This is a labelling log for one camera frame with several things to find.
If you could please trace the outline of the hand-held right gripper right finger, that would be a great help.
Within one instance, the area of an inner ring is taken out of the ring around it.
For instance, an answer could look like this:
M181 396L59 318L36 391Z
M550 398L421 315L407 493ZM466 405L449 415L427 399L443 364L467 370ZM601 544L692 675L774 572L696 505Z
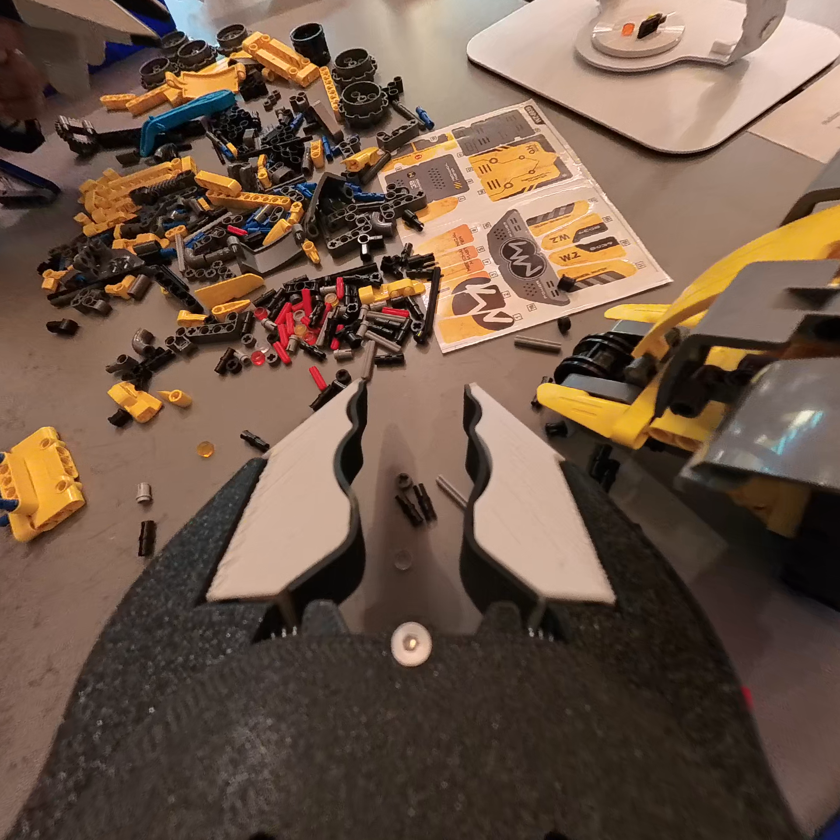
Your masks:
M563 610L614 614L617 596L564 458L479 384L464 387L465 504L459 574L480 615L507 606L536 632Z

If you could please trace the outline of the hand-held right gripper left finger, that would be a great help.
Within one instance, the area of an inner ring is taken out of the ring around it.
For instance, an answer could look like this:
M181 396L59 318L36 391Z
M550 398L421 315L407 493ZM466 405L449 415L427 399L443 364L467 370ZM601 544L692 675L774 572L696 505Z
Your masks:
M207 603L265 603L298 623L344 604L364 577L353 483L364 465L368 384L356 379L259 460L261 471L209 582Z

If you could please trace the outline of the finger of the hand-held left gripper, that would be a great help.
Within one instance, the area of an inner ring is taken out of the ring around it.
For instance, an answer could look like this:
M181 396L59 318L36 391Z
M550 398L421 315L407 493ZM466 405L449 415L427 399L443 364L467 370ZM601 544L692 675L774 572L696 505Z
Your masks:
M66 97L89 90L89 68L101 65L108 44L158 46L146 19L162 21L157 1L11 1L26 57Z

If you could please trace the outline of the person's left hand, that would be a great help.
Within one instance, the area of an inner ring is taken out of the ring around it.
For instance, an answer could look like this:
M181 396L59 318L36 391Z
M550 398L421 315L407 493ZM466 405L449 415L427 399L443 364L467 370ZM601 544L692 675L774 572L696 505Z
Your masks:
M1 113L12 121L39 120L47 81L23 52L18 23L1 19Z

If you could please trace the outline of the scattered small black pieces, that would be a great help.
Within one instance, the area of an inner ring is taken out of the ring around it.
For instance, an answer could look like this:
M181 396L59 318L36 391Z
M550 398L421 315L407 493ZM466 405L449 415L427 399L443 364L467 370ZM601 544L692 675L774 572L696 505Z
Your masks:
M566 335L571 329L571 317L561 316L557 318L556 324L562 335ZM552 376L543 376L540 384L554 384ZM543 407L535 393L531 399L531 408L535 411ZM568 419L561 419L545 425L544 431L549 438L568 438L574 434L577 426ZM587 462L587 474L599 484L604 491L608 492L617 477L621 467L620 461L612 457L612 447L609 444L599 444L591 452Z

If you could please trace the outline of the heap of red black pegs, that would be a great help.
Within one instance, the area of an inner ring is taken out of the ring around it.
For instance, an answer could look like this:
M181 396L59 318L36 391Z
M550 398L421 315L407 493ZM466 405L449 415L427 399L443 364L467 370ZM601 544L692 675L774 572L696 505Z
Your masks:
M329 275L300 276L257 300L254 320L266 331L266 349L253 364L287 365L303 354L318 395L318 411L350 385L359 360L369 382L380 369L402 368L410 343L433 337L443 270L431 254L387 255L378 263Z

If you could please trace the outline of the yellow angled brick piece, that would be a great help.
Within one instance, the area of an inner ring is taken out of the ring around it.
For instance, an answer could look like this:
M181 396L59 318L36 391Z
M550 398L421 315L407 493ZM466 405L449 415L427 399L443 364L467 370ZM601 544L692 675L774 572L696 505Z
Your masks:
M121 381L108 389L108 395L132 419L147 424L160 412L163 403L150 393L137 389L129 381Z

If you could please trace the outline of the pile of assorted brick parts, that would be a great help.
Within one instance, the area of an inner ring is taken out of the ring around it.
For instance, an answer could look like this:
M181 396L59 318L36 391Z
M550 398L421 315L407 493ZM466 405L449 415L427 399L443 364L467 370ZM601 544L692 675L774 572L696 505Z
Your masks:
M406 244L376 257L400 222L424 229L424 194L375 185L434 127L405 105L403 79L378 83L363 48L331 58L319 24L294 29L292 46L241 24L216 39L171 32L141 68L142 93L101 98L144 116L141 126L101 131L63 115L55 125L78 159L113 151L122 170L80 184L80 234L50 250L41 288L53 306L92 316L152 287L178 304L172 334L139 329L106 366L114 384L147 393L158 372L211 343L227 344L217 375L267 365L251 361L267 348L255 305L293 278L421 254Z

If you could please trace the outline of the yellow panel with blue pins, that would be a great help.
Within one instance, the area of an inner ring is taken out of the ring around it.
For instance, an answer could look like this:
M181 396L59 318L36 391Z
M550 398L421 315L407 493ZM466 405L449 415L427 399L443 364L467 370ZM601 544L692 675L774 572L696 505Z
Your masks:
M2 526L29 543L86 505L79 471L52 426L1 453Z

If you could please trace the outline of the yellow and grey sticker sheet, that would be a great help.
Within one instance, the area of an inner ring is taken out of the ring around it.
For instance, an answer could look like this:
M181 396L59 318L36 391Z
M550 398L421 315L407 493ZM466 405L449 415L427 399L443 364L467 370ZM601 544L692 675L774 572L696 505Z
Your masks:
M671 282L534 101L416 137L379 180L427 200L398 229L444 272L444 354Z

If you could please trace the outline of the white printed paper sheet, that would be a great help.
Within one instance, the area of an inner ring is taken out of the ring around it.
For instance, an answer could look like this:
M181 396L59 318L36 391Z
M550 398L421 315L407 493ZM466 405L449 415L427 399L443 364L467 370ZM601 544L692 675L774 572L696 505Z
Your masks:
M749 133L826 164L839 151L838 92L804 91L762 117Z

